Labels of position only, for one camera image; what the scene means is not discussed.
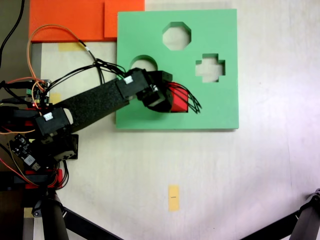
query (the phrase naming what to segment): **black foam arm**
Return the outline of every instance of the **black foam arm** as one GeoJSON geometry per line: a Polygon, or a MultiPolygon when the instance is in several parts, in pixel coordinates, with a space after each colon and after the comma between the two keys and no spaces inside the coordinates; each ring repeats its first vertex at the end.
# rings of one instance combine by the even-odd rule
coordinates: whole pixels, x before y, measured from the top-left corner
{"type": "Polygon", "coordinates": [[[54,105],[65,108],[73,118],[72,132],[77,132],[129,104],[117,86],[117,78],[70,97],[54,105]]]}

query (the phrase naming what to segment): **yellow sticky note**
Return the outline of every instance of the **yellow sticky note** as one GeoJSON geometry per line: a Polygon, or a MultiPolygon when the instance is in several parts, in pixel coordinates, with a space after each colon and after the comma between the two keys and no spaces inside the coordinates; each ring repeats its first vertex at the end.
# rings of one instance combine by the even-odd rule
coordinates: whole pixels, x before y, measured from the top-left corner
{"type": "Polygon", "coordinates": [[[61,94],[54,92],[54,93],[50,93],[50,98],[49,101],[51,104],[55,105],[59,102],[61,102],[61,94]]]}
{"type": "Polygon", "coordinates": [[[169,212],[174,212],[179,210],[179,186],[169,185],[168,188],[169,197],[169,212]]]}
{"type": "Polygon", "coordinates": [[[59,42],[58,51],[59,52],[77,52],[84,51],[85,47],[79,42],[59,42]]]}

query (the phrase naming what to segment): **orange foam board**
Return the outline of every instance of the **orange foam board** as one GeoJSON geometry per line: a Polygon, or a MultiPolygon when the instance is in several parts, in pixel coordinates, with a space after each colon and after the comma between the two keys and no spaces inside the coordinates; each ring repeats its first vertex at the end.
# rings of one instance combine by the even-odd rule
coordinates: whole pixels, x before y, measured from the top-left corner
{"type": "MultiPolygon", "coordinates": [[[[29,36],[44,24],[71,29],[83,41],[104,41],[105,0],[30,0],[29,36]]],[[[32,42],[76,42],[58,28],[40,30],[32,42]]]]}
{"type": "Polygon", "coordinates": [[[116,41],[118,33],[118,12],[140,12],[145,10],[145,0],[105,0],[104,38],[116,41]]]}

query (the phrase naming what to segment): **white table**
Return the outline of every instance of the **white table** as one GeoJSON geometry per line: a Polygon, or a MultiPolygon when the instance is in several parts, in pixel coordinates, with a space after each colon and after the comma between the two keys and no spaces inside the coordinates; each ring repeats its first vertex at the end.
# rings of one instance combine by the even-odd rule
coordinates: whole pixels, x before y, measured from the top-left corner
{"type": "MultiPolygon", "coordinates": [[[[118,131],[111,114],[79,131],[62,203],[125,240],[238,240],[300,208],[320,187],[320,1],[145,2],[147,11],[238,10],[240,127],[118,131]],[[175,212],[171,184],[180,187],[175,212]]],[[[116,62],[116,43],[88,45],[116,62]]],[[[43,44],[41,78],[91,62],[43,44]]],[[[55,91],[66,99],[98,84],[91,69],[55,91]]],[[[41,219],[35,223],[34,239],[43,239],[41,219]]]]}

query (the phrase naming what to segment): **metal leg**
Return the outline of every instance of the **metal leg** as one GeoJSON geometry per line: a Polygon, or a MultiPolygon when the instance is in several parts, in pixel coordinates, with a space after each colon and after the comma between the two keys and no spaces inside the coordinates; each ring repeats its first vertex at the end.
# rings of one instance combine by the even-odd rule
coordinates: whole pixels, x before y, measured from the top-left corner
{"type": "Polygon", "coordinates": [[[63,218],[67,229],[87,240],[123,240],[68,208],[64,208],[63,218]]]}
{"type": "Polygon", "coordinates": [[[296,211],[279,221],[243,238],[242,240],[281,240],[289,236],[295,228],[300,211],[296,211]]]}
{"type": "Polygon", "coordinates": [[[290,240],[316,240],[320,227],[320,214],[316,205],[305,208],[296,223],[290,240]]]}
{"type": "Polygon", "coordinates": [[[45,240],[69,240],[61,205],[52,199],[46,199],[41,205],[43,232],[45,240]]]}

